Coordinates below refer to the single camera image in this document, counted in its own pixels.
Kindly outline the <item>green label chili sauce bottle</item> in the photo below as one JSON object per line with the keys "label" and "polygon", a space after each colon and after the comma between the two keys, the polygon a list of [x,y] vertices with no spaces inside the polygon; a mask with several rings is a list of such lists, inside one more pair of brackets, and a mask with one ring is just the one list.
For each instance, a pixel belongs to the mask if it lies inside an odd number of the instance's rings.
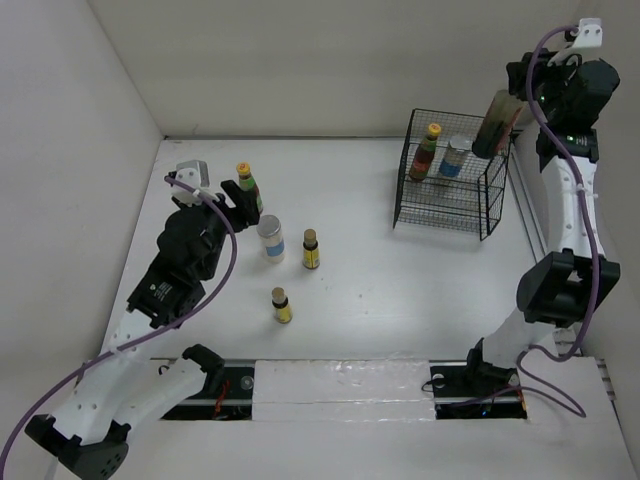
{"label": "green label chili sauce bottle", "polygon": [[238,163],[236,166],[238,174],[238,182],[240,188],[245,192],[251,192],[255,197],[257,209],[259,213],[263,212],[263,202],[260,194],[259,187],[256,183],[255,177],[251,171],[251,167],[247,162]]}

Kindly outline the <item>white spice jar blue label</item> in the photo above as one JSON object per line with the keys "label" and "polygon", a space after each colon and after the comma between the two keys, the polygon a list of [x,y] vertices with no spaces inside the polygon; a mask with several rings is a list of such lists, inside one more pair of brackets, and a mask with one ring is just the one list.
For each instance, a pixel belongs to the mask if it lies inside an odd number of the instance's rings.
{"label": "white spice jar blue label", "polygon": [[285,243],[282,224],[275,215],[264,214],[256,227],[262,245],[263,257],[271,263],[280,263],[285,258]]}

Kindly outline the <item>tall dark soy sauce bottle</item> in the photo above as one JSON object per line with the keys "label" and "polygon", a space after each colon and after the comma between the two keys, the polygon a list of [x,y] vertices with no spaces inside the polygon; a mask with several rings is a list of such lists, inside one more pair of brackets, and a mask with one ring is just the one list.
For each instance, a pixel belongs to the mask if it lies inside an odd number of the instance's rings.
{"label": "tall dark soy sauce bottle", "polygon": [[472,143],[473,154],[488,160],[499,154],[523,107],[524,102],[508,90],[498,90]]}

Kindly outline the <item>small yellow label bottle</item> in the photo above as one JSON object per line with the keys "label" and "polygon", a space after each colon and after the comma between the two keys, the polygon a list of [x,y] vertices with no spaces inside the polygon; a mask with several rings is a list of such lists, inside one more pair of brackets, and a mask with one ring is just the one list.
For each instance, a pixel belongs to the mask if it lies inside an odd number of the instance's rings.
{"label": "small yellow label bottle", "polygon": [[303,234],[303,265],[313,270],[319,267],[319,243],[314,229],[306,229]]}

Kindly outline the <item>white spice jar silver lid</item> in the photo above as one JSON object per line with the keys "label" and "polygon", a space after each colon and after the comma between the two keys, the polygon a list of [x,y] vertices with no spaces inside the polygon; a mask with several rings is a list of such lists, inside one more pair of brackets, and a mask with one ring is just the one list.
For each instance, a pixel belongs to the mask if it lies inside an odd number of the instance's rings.
{"label": "white spice jar silver lid", "polygon": [[469,137],[451,136],[439,166],[439,175],[446,178],[457,177],[471,152],[471,147],[472,141]]}

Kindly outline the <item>small yellow bottle front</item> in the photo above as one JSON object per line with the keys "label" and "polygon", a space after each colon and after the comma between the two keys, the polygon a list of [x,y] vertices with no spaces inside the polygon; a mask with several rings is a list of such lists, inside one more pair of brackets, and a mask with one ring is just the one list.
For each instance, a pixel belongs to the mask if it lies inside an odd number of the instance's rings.
{"label": "small yellow bottle front", "polygon": [[275,287],[271,292],[271,296],[274,318],[281,324],[289,323],[293,318],[293,314],[285,290],[282,287]]}

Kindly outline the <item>red label sauce bottle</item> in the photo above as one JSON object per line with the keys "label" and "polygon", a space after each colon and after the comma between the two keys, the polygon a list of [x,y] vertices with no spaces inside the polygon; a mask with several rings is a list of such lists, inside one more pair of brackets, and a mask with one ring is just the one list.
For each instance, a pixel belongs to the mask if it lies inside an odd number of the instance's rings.
{"label": "red label sauce bottle", "polygon": [[430,123],[426,133],[417,146],[409,169],[409,178],[414,182],[422,182],[428,176],[430,166],[435,157],[437,142],[442,128],[438,123]]}

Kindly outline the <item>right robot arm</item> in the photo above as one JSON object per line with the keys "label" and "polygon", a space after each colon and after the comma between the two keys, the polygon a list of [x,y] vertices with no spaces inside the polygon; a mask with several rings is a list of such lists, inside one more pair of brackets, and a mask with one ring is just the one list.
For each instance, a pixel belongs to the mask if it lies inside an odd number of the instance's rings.
{"label": "right robot arm", "polygon": [[523,356],[555,329],[591,318],[620,278],[597,234],[594,180],[599,160],[594,124],[620,84],[603,60],[542,49],[507,66],[509,92],[540,123],[536,140],[548,202],[548,253],[521,278],[516,307],[469,351],[461,384],[474,396],[512,390]]}

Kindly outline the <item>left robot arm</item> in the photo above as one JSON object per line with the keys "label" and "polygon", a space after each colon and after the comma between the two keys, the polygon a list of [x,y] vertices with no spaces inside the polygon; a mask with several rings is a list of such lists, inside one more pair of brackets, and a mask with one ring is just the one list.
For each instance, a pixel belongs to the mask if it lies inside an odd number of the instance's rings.
{"label": "left robot arm", "polygon": [[222,387],[225,361],[195,344],[142,393],[138,381],[157,350],[214,299],[204,290],[226,242],[258,223],[256,196],[233,180],[209,195],[166,176],[177,211],[157,239],[158,252],[129,296],[118,327],[95,359],[69,380],[70,398],[49,414],[32,410],[25,434],[80,479],[108,479],[129,450],[128,437],[146,420],[161,418],[182,400],[212,396]]}

